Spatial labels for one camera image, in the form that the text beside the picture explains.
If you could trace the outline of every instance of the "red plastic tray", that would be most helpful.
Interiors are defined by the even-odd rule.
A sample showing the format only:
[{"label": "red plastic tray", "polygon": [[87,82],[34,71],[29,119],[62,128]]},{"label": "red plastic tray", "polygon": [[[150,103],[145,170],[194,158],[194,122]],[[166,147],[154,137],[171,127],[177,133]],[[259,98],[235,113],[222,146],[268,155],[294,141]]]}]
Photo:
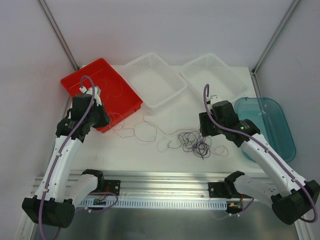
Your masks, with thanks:
[{"label": "red plastic tray", "polygon": [[[101,89],[101,101],[105,111],[111,118],[111,123],[108,126],[98,128],[100,132],[105,133],[141,108],[143,101],[103,58],[90,63],[61,80],[62,85],[71,97],[81,93],[79,88],[80,79],[83,75],[90,76],[94,85]],[[87,89],[91,87],[88,79],[83,81],[83,85]]]}]

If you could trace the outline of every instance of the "transparent blue container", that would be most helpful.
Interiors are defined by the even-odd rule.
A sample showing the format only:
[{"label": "transparent blue container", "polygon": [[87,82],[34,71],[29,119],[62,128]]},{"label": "transparent blue container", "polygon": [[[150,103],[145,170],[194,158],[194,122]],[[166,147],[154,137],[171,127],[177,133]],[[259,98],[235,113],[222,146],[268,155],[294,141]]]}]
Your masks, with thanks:
[{"label": "transparent blue container", "polygon": [[[236,101],[234,110],[240,120],[249,119],[260,129],[270,146],[286,163],[295,158],[296,146],[285,114],[276,101],[266,97],[243,97]],[[242,153],[253,161],[245,152]]]}]

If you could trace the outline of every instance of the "white plastic basket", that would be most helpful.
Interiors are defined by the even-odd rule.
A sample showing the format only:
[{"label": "white plastic basket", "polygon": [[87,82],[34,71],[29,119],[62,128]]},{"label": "white plastic basket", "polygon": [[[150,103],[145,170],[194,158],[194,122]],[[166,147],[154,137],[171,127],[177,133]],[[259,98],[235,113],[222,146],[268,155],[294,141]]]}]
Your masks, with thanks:
[{"label": "white plastic basket", "polygon": [[206,84],[210,84],[210,95],[218,95],[231,103],[243,97],[248,90],[232,70],[211,53],[186,63],[181,75],[202,101]]},{"label": "white plastic basket", "polygon": [[155,53],[127,63],[121,75],[151,109],[165,104],[187,87],[186,81]]}]

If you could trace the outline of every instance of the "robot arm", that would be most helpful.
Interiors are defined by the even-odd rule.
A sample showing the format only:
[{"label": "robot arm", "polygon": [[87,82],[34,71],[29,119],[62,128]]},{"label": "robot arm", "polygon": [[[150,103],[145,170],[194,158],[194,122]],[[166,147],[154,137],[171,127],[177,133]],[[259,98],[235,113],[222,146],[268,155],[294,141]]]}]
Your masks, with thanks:
[{"label": "robot arm", "polygon": [[[23,200],[22,208],[34,223],[39,223],[40,202],[44,192],[46,194],[42,208],[42,223],[67,228],[72,222],[75,208],[82,199],[92,191],[101,192],[105,189],[103,173],[98,170],[87,169],[82,173],[80,179],[66,191],[72,162],[90,128],[100,128],[110,123],[110,118],[106,114],[99,97],[99,88],[95,87],[94,89],[94,102],[91,107],[93,89],[89,88],[87,91],[85,87],[82,87],[80,90],[83,93],[72,99],[72,108],[67,111],[67,116],[57,125],[54,150],[43,181],[33,198],[26,197]],[[88,114],[66,142],[65,140],[89,107]],[[52,171],[57,156],[59,156],[59,159]]]},{"label": "robot arm", "polygon": [[[218,96],[214,95],[206,103],[210,105],[210,117],[213,118],[217,125],[210,119],[208,112],[200,113],[200,132],[202,136],[225,135],[226,139],[232,141],[238,148],[241,148],[255,160],[275,186],[264,184],[250,178],[243,172],[237,171],[226,177],[225,188],[230,193],[245,194],[272,207],[277,217],[288,225],[294,223],[312,209],[312,204],[304,190],[307,191],[313,202],[316,203],[320,193],[319,184],[314,180],[308,182],[304,177],[295,172],[272,149],[253,122],[248,119],[239,120],[230,102],[222,101]],[[255,138],[266,148],[262,148],[256,141],[237,132],[242,132],[247,136]],[[280,163],[275,161],[270,152],[274,154]]]}]

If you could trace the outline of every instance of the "wire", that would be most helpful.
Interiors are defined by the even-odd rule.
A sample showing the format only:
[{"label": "wire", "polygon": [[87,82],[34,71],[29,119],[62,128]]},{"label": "wire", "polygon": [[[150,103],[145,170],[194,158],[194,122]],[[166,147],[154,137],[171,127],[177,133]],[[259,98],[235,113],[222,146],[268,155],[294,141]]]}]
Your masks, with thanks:
[{"label": "wire", "polygon": [[120,94],[118,96],[113,96],[112,94],[110,94],[109,92],[106,93],[106,98],[103,100],[103,103],[105,104],[108,99],[109,99],[109,96],[111,96],[112,98],[120,98],[122,96],[122,93],[123,93],[123,86],[122,86],[122,83],[121,81],[117,81],[117,80],[112,80],[112,79],[101,79],[99,82],[98,82],[98,85],[101,84],[101,82],[105,83],[105,87],[104,88],[100,88],[101,91],[105,90],[107,87],[108,87],[108,82],[111,83],[111,87],[109,87],[110,89],[112,89],[113,91],[114,90],[117,90],[118,87],[116,88],[114,86],[115,83],[119,83],[120,84]]},{"label": "wire", "polygon": [[105,188],[105,194],[103,195],[103,198],[100,200],[99,199],[99,201],[103,201],[103,200],[105,200],[106,199],[106,197],[107,197],[107,193],[109,192],[109,187],[107,186],[106,188]]},{"label": "wire", "polygon": [[244,202],[244,195],[241,194],[240,201],[236,202],[236,204],[241,204],[241,206],[242,206],[242,205],[243,205],[243,202]]},{"label": "wire", "polygon": [[[119,115],[122,118],[122,123],[115,125],[112,130],[113,132],[118,135],[120,138],[131,138],[131,137],[135,137],[136,139],[142,141],[142,142],[146,142],[146,143],[153,143],[156,141],[157,139],[157,135],[158,135],[158,130],[160,130],[160,132],[162,132],[164,135],[166,136],[171,136],[176,134],[179,131],[185,131],[182,133],[177,134],[177,140],[179,142],[178,146],[172,146],[172,141],[169,141],[167,143],[167,148],[168,149],[180,149],[182,148],[182,150],[186,153],[188,152],[193,152],[194,155],[196,155],[197,157],[200,157],[202,159],[208,158],[210,157],[211,154],[217,155],[217,156],[222,156],[222,157],[227,157],[229,155],[229,151],[225,146],[217,146],[213,151],[211,151],[211,146],[212,146],[212,141],[210,137],[203,137],[201,135],[201,133],[199,132],[199,130],[197,129],[192,129],[192,128],[181,128],[178,129],[174,132],[171,133],[167,133],[165,131],[163,131],[158,125],[156,125],[154,122],[152,121],[148,121],[145,120],[145,116],[142,117],[143,121],[136,123],[133,127],[128,127],[125,128],[125,120],[123,119],[122,115],[119,113],[115,113],[115,112],[108,112],[108,115]],[[137,136],[137,129],[136,127],[139,126],[140,124],[148,124],[152,127],[154,127],[154,138],[152,139],[142,139],[140,137]],[[133,133],[127,136],[122,136],[120,134],[118,134],[116,131],[119,130],[132,130]],[[223,151],[221,153],[217,153],[216,149],[217,148],[223,148]]]},{"label": "wire", "polygon": [[228,214],[228,215],[226,215],[226,216],[224,216],[224,217],[221,217],[221,218],[218,218],[218,217],[215,217],[215,216],[213,216],[216,220],[224,220],[224,219],[227,219],[228,217],[232,217],[232,216],[238,216],[238,217],[240,217],[240,214],[243,214],[244,212],[246,212],[247,210],[248,210],[248,208],[253,204],[253,202],[254,202],[254,198],[252,198],[251,199],[251,201],[249,202],[249,204],[247,205],[247,206],[245,206],[245,208],[244,209],[242,209],[242,211],[241,212],[238,212],[238,213],[230,213],[230,214]]},{"label": "wire", "polygon": [[[101,194],[114,196],[114,197],[115,197],[114,203],[112,203],[110,206],[104,207],[104,208],[101,209],[101,210],[93,210],[93,209],[90,209],[90,210],[89,210],[90,213],[96,213],[96,214],[97,214],[97,213],[103,213],[103,212],[111,209],[111,208],[112,208],[114,205],[116,205],[117,202],[119,201],[118,196],[117,196],[115,193],[113,193],[113,192],[91,192],[89,195],[101,195]],[[87,209],[88,209],[88,207],[79,207],[79,208],[77,208],[77,210],[75,210],[75,212],[79,212],[80,210],[87,210]]]},{"label": "wire", "polygon": [[318,212],[317,212],[317,208],[316,205],[312,199],[312,197],[310,196],[309,192],[307,191],[307,189],[302,185],[301,182],[299,182],[298,180],[296,180],[295,176],[283,165],[283,163],[277,158],[277,156],[268,149],[268,147],[266,147],[262,142],[258,141],[257,139],[255,139],[253,136],[250,136],[249,134],[246,134],[242,131],[238,131],[238,130],[234,130],[231,128],[227,128],[224,127],[222,125],[220,125],[219,123],[217,123],[214,118],[211,116],[210,110],[208,108],[207,105],[207,99],[206,97],[209,97],[209,84],[206,84],[203,90],[203,101],[204,101],[204,107],[206,110],[206,113],[208,114],[208,117],[210,118],[211,122],[216,125],[218,128],[228,131],[228,132],[232,132],[232,133],[236,133],[236,134],[240,134],[243,135],[251,140],[253,140],[255,143],[257,143],[260,147],[262,147],[267,153],[269,153],[273,159],[279,164],[279,166],[285,171],[286,174],[289,175],[289,177],[302,189],[302,191],[305,193],[306,197],[308,198],[310,205],[313,209],[313,213],[314,213],[314,217],[312,220],[307,220],[304,219],[302,217],[300,217],[299,219],[306,222],[306,223],[315,223],[318,220]]},{"label": "wire", "polygon": [[[89,103],[89,106],[87,107],[87,109],[85,110],[83,116],[81,117],[81,119],[79,120],[79,122],[75,125],[75,127],[71,130],[71,132],[69,133],[69,135],[66,137],[66,139],[64,140],[64,142],[62,143],[60,149],[58,150],[58,154],[57,156],[55,157],[53,163],[52,163],[52,166],[50,168],[50,171],[49,171],[49,174],[48,174],[48,177],[46,179],[46,182],[45,182],[45,185],[44,185],[44,188],[47,190],[48,187],[49,187],[49,183],[50,183],[50,180],[51,180],[51,177],[52,177],[52,174],[54,172],[54,169],[57,165],[57,162],[59,160],[59,157],[64,149],[64,147],[66,146],[68,140],[71,138],[71,136],[75,133],[75,131],[78,129],[78,127],[80,126],[80,124],[84,121],[84,119],[86,118],[86,116],[88,115],[93,103],[94,103],[94,100],[95,100],[95,84],[94,82],[92,81],[91,77],[87,76],[87,75],[84,75],[81,80],[80,80],[80,85],[81,87],[83,87],[83,80],[84,79],[88,79],[91,83],[91,86],[92,86],[92,96],[91,96],[91,100],[90,100],[90,103]],[[41,233],[41,236],[44,240],[48,240],[47,236],[45,235],[45,232],[44,232],[44,228],[43,228],[43,223],[42,223],[42,214],[43,214],[43,209],[44,209],[44,203],[45,203],[45,199],[46,199],[46,195],[47,195],[47,192],[44,191],[43,194],[42,194],[42,198],[41,198],[41,201],[40,201],[40,206],[39,206],[39,215],[38,215],[38,222],[39,222],[39,229],[40,229],[40,233]],[[57,239],[57,237],[59,236],[59,233],[60,233],[60,230],[61,228],[59,227],[55,237],[53,238],[53,240]]]}]

